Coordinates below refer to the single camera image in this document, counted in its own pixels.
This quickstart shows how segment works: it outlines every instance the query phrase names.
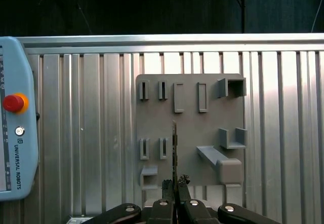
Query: dark ceiling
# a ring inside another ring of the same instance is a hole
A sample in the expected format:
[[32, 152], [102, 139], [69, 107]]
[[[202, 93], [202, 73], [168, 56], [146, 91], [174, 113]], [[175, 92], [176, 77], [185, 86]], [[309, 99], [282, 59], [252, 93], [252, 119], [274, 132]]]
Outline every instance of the dark ceiling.
[[[310, 32], [320, 0], [246, 0], [246, 32]], [[236, 0], [0, 0], [0, 35], [240, 33]], [[324, 4], [314, 26], [324, 32]]]

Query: rectangular slot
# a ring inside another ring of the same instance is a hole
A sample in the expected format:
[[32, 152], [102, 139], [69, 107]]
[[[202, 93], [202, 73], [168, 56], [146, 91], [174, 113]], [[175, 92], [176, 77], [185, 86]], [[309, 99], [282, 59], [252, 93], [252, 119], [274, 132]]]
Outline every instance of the rectangular slot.
[[167, 158], [167, 147], [168, 147], [168, 138], [160, 138], [160, 159], [164, 160]]
[[174, 83], [174, 112], [181, 114], [184, 112], [184, 88], [183, 83]]
[[198, 107], [200, 113], [208, 112], [208, 98], [206, 83], [198, 83]]
[[141, 160], [148, 160], [149, 159], [149, 142], [150, 139], [140, 139], [140, 154]]
[[149, 82], [148, 81], [141, 81], [139, 84], [139, 93], [140, 93], [140, 100], [148, 100], [148, 88]]
[[146, 157], [146, 140], [143, 142], [143, 157]]
[[167, 82], [159, 81], [158, 87], [159, 87], [159, 99], [166, 100], [168, 98]]
[[167, 143], [163, 141], [163, 157], [167, 157]]

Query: universal robots logo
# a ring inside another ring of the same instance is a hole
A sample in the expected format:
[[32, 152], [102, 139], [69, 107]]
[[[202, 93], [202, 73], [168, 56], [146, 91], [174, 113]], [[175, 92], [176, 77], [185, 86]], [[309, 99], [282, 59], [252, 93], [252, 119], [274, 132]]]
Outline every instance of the universal robots logo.
[[22, 138], [18, 138], [15, 145], [15, 167], [16, 167], [16, 184], [17, 189], [21, 189], [21, 177], [20, 177], [20, 159], [19, 159], [19, 145], [23, 143]]

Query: black cable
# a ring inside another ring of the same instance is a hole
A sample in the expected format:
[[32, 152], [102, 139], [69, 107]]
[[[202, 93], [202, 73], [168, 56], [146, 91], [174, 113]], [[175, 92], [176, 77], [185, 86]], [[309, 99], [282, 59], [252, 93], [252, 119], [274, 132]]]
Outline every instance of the black cable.
[[88, 20], [86, 19], [86, 16], [85, 16], [83, 10], [81, 9], [81, 6], [80, 6], [79, 3], [77, 3], [77, 8], [80, 10], [80, 12], [81, 12], [81, 14], [82, 14], [82, 16], [83, 16], [83, 19], [85, 20], [85, 23], [86, 23], [86, 25], [87, 25], [87, 27], [88, 27], [88, 30], [89, 30], [90, 35], [92, 35], [92, 31], [91, 31], [91, 29], [90, 29], [90, 25], [89, 25], [89, 23], [88, 23]]
[[322, 1], [323, 1], [323, 0], [320, 0], [320, 2], [319, 2], [319, 6], [318, 6], [318, 9], [317, 9], [317, 12], [316, 12], [316, 15], [315, 15], [315, 19], [314, 19], [314, 22], [313, 22], [313, 26], [312, 26], [311, 33], [313, 33], [313, 31], [314, 31], [314, 26], [315, 26], [316, 19], [317, 19], [317, 16], [318, 16], [319, 10], [320, 10], [320, 6], [322, 5]]

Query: metal frame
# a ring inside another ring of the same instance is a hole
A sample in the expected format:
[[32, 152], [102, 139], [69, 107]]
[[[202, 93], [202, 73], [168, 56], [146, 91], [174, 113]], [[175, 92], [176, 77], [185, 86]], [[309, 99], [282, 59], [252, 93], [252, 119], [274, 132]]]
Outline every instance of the metal frame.
[[18, 39], [30, 55], [324, 49], [324, 33], [40, 36]]

